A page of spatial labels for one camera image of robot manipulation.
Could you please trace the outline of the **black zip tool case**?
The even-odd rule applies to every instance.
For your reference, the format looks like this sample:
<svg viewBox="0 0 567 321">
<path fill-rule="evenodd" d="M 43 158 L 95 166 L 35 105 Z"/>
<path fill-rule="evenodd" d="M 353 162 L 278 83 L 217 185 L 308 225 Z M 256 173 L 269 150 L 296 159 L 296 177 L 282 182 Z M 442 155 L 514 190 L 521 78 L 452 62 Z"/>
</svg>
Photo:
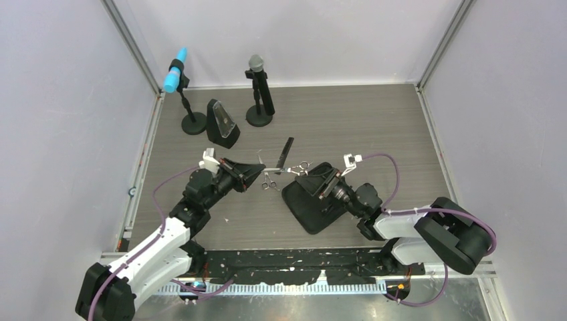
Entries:
<svg viewBox="0 0 567 321">
<path fill-rule="evenodd" d="M 283 188 L 281 196 L 292 215 L 311 235 L 320 233 L 346 213 L 338 200 L 312 197 L 295 180 Z"/>
</svg>

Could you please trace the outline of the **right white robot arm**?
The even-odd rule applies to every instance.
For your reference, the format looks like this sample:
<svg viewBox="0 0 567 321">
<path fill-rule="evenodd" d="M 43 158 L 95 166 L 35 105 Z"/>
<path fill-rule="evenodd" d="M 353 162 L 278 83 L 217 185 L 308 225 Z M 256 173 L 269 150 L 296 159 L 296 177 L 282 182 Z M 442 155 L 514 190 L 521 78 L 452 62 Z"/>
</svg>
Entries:
<svg viewBox="0 0 567 321">
<path fill-rule="evenodd" d="M 424 207 L 395 211 L 386 207 L 372 184 L 354 188 L 329 163 L 298 175 L 281 195 L 312 235 L 345 213 L 357 218 L 364 238 L 386 243 L 379 257 L 384 270 L 394 275 L 417 263 L 443 263 L 470 275 L 496 248 L 494 230 L 452 200 L 438 197 Z"/>
</svg>

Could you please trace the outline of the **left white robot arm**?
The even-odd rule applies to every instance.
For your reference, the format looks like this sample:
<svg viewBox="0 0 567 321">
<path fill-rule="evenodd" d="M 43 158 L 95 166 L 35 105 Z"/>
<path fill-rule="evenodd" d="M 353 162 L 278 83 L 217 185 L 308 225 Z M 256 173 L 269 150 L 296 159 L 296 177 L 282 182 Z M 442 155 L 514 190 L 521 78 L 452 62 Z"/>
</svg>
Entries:
<svg viewBox="0 0 567 321">
<path fill-rule="evenodd" d="M 84 320 L 133 320 L 145 301 L 172 279 L 199 276 L 205 250 L 193 241 L 210 210 L 231 191 L 244 193 L 265 169 L 260 163 L 208 158 L 188 169 L 181 200 L 146 239 L 109 264 L 94 263 L 84 276 L 75 313 Z"/>
</svg>

